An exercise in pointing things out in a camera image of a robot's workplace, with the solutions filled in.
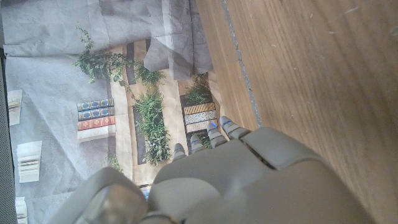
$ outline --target wooden floor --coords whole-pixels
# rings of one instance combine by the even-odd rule
[[[197,1],[226,114],[256,129],[223,0]],[[226,0],[263,126],[321,154],[398,222],[398,1]]]

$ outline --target gray fabric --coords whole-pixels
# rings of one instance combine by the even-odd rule
[[[21,122],[10,128],[15,164],[18,144],[43,140],[40,180],[19,184],[15,173],[29,223],[45,223],[115,151],[115,138],[77,143],[76,104],[112,96],[104,80],[89,85],[88,75],[72,65],[84,49],[76,25],[89,32],[93,50],[151,39],[145,66],[162,70],[171,64],[174,79],[186,79],[211,68],[198,14],[191,17],[190,11],[197,8],[188,0],[1,1],[7,90],[23,90]]]
[[[93,39],[93,50],[154,40],[145,65],[170,67],[174,79],[212,69],[194,0],[8,0],[1,6],[9,57],[80,54],[79,24]]]
[[[77,143],[80,102],[108,97],[105,81],[88,84],[88,75],[71,67],[75,57],[7,58],[7,90],[22,89],[21,121],[10,127],[14,164],[17,145],[43,140],[40,180],[19,183],[16,196],[25,197],[29,223],[45,223],[60,203],[105,165],[115,138]]]

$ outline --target stack of books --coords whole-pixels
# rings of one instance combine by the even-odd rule
[[[114,136],[113,98],[79,103],[78,142]]]
[[[19,183],[39,181],[42,141],[19,144],[17,147]]]
[[[22,90],[9,91],[7,93],[9,125],[19,124],[21,115]]]
[[[206,129],[210,123],[218,126],[216,104],[206,103],[184,108],[184,123],[186,133]]]
[[[15,198],[15,210],[17,213],[17,223],[27,224],[27,208],[25,203],[25,197]]]

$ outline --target blue book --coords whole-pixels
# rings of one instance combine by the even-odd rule
[[[102,118],[102,117],[111,116],[111,115],[114,115],[113,107],[100,108],[100,109],[89,110],[89,111],[81,111],[81,112],[79,112],[79,121],[85,121],[85,120],[94,119],[94,118]]]
[[[77,111],[87,111],[93,109],[100,109],[105,107],[114,106],[113,98],[105,99],[105,100],[96,100],[90,101],[86,103],[78,103],[77,104]]]

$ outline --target red book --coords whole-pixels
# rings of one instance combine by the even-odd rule
[[[82,131],[91,128],[99,128],[114,124],[114,116],[107,116],[103,118],[89,119],[87,121],[79,121],[77,130]]]

